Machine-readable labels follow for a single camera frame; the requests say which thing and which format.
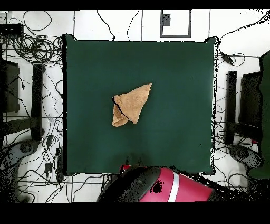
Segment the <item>green tabletop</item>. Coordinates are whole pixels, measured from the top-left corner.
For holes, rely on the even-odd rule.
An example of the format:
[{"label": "green tabletop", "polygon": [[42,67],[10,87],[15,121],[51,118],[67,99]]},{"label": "green tabletop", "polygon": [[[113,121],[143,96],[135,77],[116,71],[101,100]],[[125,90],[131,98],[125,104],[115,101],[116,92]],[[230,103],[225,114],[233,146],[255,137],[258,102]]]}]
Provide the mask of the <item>green tabletop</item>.
[{"label": "green tabletop", "polygon": [[[66,35],[67,173],[143,165],[210,172],[214,45],[78,41]],[[136,125],[113,127],[112,97],[145,84]]]}]

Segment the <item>red cover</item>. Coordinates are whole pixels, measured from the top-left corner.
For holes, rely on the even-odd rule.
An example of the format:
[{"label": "red cover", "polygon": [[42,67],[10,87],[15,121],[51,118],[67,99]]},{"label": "red cover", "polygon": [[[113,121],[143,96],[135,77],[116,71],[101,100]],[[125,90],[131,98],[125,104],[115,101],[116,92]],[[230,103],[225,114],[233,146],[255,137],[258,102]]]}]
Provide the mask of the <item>red cover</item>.
[{"label": "red cover", "polygon": [[213,189],[163,167],[158,180],[140,202],[207,201],[212,192]]}]

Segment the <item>metal frame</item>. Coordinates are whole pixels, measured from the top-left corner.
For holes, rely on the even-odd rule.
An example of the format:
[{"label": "metal frame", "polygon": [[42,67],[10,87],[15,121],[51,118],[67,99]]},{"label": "metal frame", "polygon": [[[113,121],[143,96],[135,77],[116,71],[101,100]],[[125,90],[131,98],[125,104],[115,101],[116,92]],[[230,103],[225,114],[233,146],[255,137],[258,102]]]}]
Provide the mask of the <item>metal frame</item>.
[{"label": "metal frame", "polygon": [[238,133],[242,137],[251,138],[260,142],[262,140],[262,128],[248,124],[235,122],[236,104],[236,71],[229,71],[227,75],[226,110],[224,125],[224,144],[234,143],[234,135]]},{"label": "metal frame", "polygon": [[160,37],[161,38],[190,38],[191,37],[191,10],[189,10],[188,35],[163,35],[163,27],[170,26],[170,14],[160,12]]},{"label": "metal frame", "polygon": [[[11,120],[3,122],[0,120],[0,136],[13,134],[31,128],[31,137],[33,141],[40,142],[43,135],[42,132],[42,87],[43,87],[43,73],[45,66],[42,64],[33,65],[33,84],[32,84],[32,109],[31,117],[24,119]],[[0,101],[5,101],[5,95],[2,94]]]}]

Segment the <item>tangled wires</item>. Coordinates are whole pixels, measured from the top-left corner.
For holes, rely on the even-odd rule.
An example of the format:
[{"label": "tangled wires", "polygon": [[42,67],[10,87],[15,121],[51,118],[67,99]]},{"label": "tangled wires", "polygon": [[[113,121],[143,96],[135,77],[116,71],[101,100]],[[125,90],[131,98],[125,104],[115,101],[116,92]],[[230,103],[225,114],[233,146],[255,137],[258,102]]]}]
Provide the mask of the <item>tangled wires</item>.
[{"label": "tangled wires", "polygon": [[60,65],[62,61],[62,39],[59,36],[41,36],[33,33],[34,31],[41,31],[47,28],[51,22],[51,16],[44,11],[49,17],[49,24],[39,30],[31,29],[26,25],[25,15],[23,16],[23,21],[18,20],[16,18],[12,18],[10,20],[18,20],[32,35],[28,35],[23,33],[23,36],[0,36],[0,45],[6,45],[6,47],[2,47],[2,54],[4,54],[7,50],[14,50],[18,56],[7,55],[9,57],[15,58],[23,58],[27,62],[33,63],[42,63],[46,66],[54,66],[56,64]]}]

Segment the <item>tan cloth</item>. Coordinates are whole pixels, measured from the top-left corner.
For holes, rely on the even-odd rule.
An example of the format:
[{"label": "tan cloth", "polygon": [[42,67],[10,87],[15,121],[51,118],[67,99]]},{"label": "tan cloth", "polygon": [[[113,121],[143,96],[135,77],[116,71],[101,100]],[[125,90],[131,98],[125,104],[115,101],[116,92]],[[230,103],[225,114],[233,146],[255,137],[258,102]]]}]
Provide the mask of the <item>tan cloth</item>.
[{"label": "tan cloth", "polygon": [[146,103],[150,87],[152,84],[147,84],[139,87],[128,94],[116,95],[113,97],[113,121],[114,127],[124,125],[128,120],[136,124],[142,107]]}]

